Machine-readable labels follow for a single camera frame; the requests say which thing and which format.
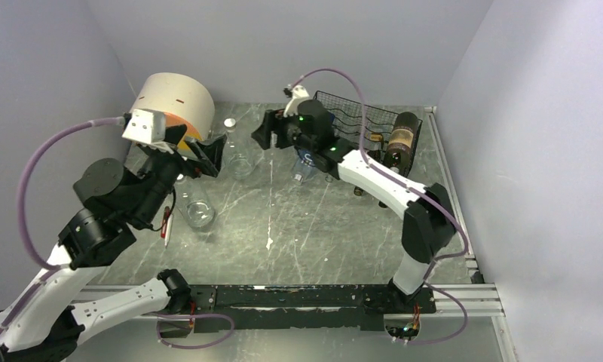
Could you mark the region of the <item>clear bottle silver cap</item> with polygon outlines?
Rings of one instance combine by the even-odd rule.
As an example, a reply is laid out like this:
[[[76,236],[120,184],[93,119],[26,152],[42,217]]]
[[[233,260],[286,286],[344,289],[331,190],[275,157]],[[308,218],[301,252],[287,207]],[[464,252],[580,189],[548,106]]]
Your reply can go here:
[[[235,179],[246,179],[255,169],[255,161],[246,140],[237,135],[237,120],[223,121],[226,143],[223,152],[224,167]]]

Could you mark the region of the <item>blue square bottle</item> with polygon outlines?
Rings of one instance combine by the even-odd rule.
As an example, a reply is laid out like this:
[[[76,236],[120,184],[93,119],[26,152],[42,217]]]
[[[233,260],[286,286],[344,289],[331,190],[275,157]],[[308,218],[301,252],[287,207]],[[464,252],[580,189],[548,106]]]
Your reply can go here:
[[[312,115],[299,115],[298,128],[299,131],[296,131],[292,138],[297,156],[292,167],[292,177],[297,183],[303,184],[318,173],[315,154],[325,143],[328,131],[326,122],[318,122]]]

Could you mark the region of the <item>dark green wine bottle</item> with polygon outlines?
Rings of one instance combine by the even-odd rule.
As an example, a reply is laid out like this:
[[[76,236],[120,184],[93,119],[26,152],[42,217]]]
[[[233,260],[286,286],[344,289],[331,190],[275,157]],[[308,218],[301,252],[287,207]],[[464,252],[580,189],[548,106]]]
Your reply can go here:
[[[394,173],[399,173],[399,164],[401,162],[401,155],[398,152],[390,153],[386,152],[384,156],[383,165],[389,168]]]

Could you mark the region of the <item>dark bottle black neck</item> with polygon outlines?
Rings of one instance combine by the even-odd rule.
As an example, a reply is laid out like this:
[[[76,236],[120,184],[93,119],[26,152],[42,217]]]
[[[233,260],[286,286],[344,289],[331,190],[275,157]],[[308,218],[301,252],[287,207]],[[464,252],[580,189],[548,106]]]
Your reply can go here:
[[[402,176],[408,176],[412,169],[420,129],[421,120],[414,113],[402,112],[397,115],[386,152],[400,153],[399,174]]]

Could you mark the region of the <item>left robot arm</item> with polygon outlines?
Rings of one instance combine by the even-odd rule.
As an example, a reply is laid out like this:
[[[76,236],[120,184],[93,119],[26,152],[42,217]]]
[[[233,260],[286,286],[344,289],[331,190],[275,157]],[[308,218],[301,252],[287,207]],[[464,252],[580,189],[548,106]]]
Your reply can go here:
[[[82,208],[60,232],[46,266],[0,311],[0,361],[63,361],[94,336],[144,314],[193,324],[191,288],[175,269],[103,299],[77,303],[75,297],[135,243],[135,230],[152,229],[180,176],[219,173],[225,141],[188,138],[193,160],[145,148],[146,163],[136,174],[112,158],[89,166],[74,187]]]

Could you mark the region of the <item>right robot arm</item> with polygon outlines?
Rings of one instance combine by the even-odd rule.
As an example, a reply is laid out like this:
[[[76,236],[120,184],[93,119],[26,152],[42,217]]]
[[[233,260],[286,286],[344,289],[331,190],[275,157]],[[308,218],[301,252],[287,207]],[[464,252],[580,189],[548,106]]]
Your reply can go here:
[[[274,146],[309,152],[318,170],[363,189],[402,220],[403,257],[390,280],[393,288],[388,300],[398,312],[414,306],[437,254],[456,233],[447,189],[394,173],[339,137],[329,111],[318,100],[300,102],[292,114],[267,110],[251,137],[264,150]]]

